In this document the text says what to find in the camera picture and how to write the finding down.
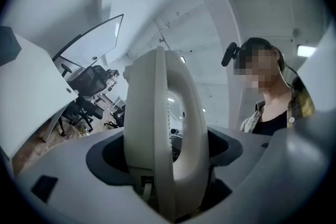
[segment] white pillar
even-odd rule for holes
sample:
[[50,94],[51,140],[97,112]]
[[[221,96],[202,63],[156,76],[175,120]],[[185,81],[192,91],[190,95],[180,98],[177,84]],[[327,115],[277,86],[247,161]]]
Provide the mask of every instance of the white pillar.
[[[231,42],[241,46],[242,38],[239,33],[238,23],[234,14],[231,0],[203,0],[217,29],[220,43],[222,44],[223,55]],[[237,119],[239,115],[240,102],[243,98],[242,87],[239,83],[239,77],[233,74],[233,63],[227,67],[228,83],[228,105],[230,129],[237,128]]]

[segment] person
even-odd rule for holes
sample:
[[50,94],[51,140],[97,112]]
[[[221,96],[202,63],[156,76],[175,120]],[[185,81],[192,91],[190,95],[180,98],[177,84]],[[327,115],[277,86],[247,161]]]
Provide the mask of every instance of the person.
[[273,135],[276,130],[290,128],[295,120],[315,111],[300,78],[296,76],[291,85],[284,80],[282,74],[286,67],[280,50],[267,40],[249,38],[242,45],[235,70],[245,75],[246,81],[263,94],[264,100],[256,103],[255,112],[243,121],[240,131]]

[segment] black slot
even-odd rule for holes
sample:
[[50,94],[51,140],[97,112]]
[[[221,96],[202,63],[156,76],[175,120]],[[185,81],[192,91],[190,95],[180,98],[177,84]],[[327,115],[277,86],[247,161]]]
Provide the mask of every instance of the black slot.
[[146,183],[151,183],[154,186],[153,176],[141,176],[141,186],[144,187]]
[[47,202],[50,194],[56,185],[58,178],[52,176],[41,176],[39,180],[32,187],[32,193],[34,193],[42,201]]

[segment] wall light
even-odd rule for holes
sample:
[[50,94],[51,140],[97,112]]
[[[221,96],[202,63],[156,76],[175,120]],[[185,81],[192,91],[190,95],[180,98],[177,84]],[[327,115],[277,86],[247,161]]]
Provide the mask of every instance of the wall light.
[[310,57],[313,55],[315,51],[316,51],[315,47],[303,46],[303,45],[298,46],[298,56]]
[[116,25],[115,25],[116,27],[116,29],[115,29],[115,31],[114,31],[114,35],[115,35],[115,37],[118,37],[118,33],[119,33],[119,24],[118,23],[116,23]]

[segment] office chair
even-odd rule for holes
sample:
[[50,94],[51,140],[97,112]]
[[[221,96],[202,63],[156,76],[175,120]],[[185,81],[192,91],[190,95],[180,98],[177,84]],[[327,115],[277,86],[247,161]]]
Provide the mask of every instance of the office chair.
[[[65,70],[62,74],[63,77],[67,72],[71,72],[65,64],[62,64],[62,67]],[[62,114],[63,117],[70,121],[70,124],[76,125],[80,120],[84,119],[90,127],[89,132],[91,132],[93,130],[91,125],[93,119],[91,117],[95,116],[100,120],[102,119],[103,109],[88,101],[87,98],[107,87],[105,83],[107,76],[107,72],[101,66],[93,66],[85,69],[77,78],[68,81],[70,87],[78,91],[76,102],[71,102]],[[62,129],[61,135],[65,136],[61,117],[58,122]]]

